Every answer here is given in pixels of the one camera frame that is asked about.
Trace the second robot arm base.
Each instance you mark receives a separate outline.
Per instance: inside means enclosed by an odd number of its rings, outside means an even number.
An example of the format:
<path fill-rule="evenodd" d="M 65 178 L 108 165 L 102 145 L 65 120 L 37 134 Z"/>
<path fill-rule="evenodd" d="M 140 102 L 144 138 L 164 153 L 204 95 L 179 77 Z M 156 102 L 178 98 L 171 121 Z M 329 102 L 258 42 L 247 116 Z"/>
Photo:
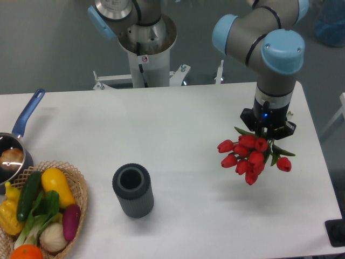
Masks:
<path fill-rule="evenodd" d="M 177 38 L 176 25 L 161 11 L 161 1 L 95 1 L 87 10 L 99 34 L 117 38 L 137 56 L 169 50 Z"/>

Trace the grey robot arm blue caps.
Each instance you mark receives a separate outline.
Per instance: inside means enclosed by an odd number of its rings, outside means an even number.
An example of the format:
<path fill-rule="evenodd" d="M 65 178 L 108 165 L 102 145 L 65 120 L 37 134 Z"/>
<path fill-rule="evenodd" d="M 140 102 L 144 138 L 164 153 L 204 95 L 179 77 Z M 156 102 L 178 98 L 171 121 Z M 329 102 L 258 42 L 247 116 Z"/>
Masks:
<path fill-rule="evenodd" d="M 243 109 L 240 117 L 256 135 L 279 140 L 296 129 L 287 113 L 305 42 L 291 28 L 304 18 L 309 2 L 252 1 L 251 5 L 245 17 L 223 16 L 213 29 L 212 43 L 258 74 L 253 107 Z"/>

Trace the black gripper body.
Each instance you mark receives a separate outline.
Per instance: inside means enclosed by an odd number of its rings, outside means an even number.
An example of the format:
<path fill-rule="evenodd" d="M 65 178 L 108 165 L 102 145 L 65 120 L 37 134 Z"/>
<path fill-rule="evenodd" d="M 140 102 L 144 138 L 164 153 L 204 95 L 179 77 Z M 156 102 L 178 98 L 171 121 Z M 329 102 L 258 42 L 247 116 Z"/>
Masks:
<path fill-rule="evenodd" d="M 253 108 L 244 108 L 240 118 L 247 128 L 258 136 L 267 129 L 268 139 L 280 140 L 294 134 L 296 124 L 287 120 L 289 104 L 281 108 L 273 108 L 273 104 L 265 101 L 260 104 L 254 101 Z"/>

